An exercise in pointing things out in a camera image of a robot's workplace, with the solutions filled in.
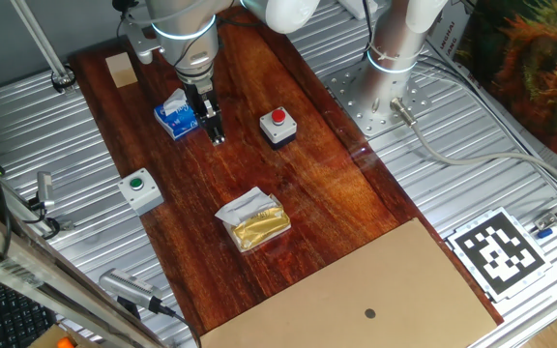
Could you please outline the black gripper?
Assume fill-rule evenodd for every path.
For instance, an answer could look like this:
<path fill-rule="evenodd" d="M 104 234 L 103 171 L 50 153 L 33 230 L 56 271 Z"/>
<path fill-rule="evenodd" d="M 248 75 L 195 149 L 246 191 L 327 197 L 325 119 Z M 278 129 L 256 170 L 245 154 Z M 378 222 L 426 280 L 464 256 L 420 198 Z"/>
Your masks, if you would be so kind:
<path fill-rule="evenodd" d="M 185 83 L 185 93 L 195 117 L 203 128 L 209 128 L 212 143 L 217 146 L 225 141 L 220 107 L 212 80 Z"/>

